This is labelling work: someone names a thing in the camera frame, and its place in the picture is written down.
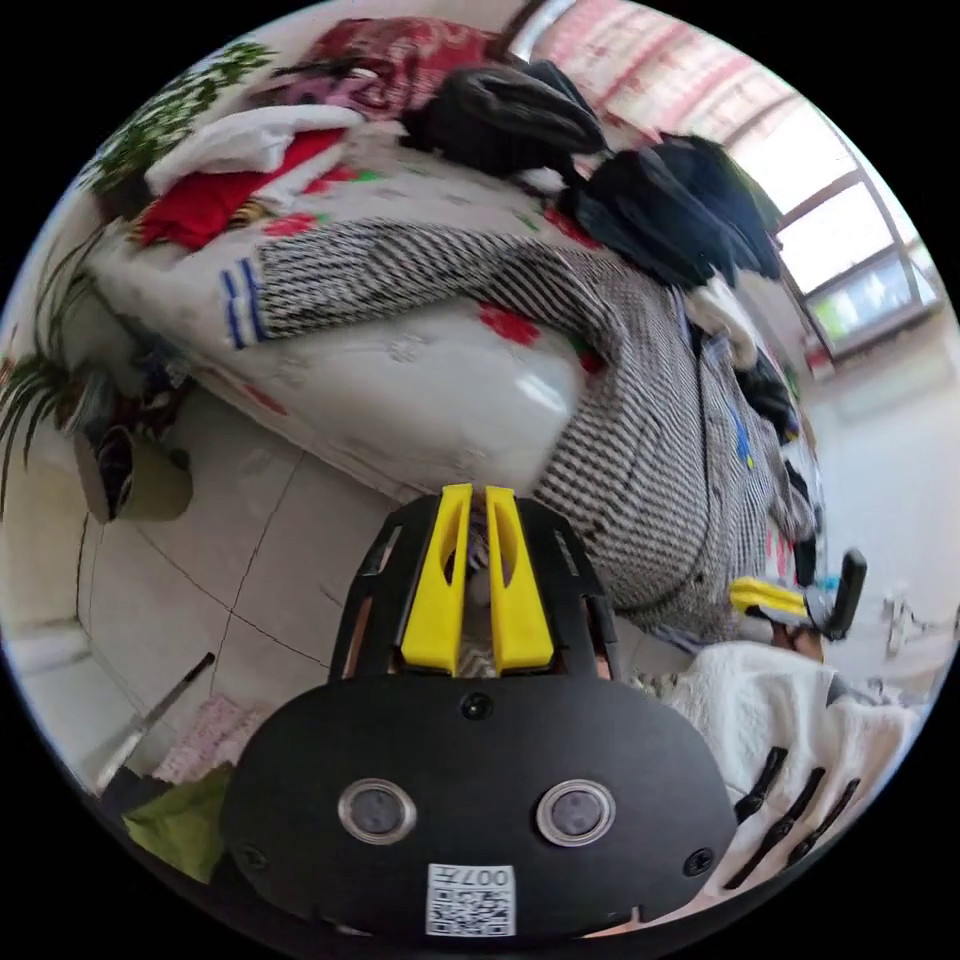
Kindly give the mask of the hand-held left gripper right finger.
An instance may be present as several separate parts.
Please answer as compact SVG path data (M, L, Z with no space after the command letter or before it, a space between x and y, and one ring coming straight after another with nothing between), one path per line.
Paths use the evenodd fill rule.
M492 649L498 672L547 670L553 642L514 491L485 491Z

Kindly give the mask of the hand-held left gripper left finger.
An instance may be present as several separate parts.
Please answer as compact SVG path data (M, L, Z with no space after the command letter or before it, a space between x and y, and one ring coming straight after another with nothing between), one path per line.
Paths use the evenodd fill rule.
M433 510L400 644L408 667L440 674L457 670L472 498L470 484L448 485Z

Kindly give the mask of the person's right hand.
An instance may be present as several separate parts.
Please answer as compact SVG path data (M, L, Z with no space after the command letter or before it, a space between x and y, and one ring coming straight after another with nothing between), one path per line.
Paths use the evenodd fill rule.
M771 645L796 653L818 664L824 663L823 640L815 630L775 624L772 628Z

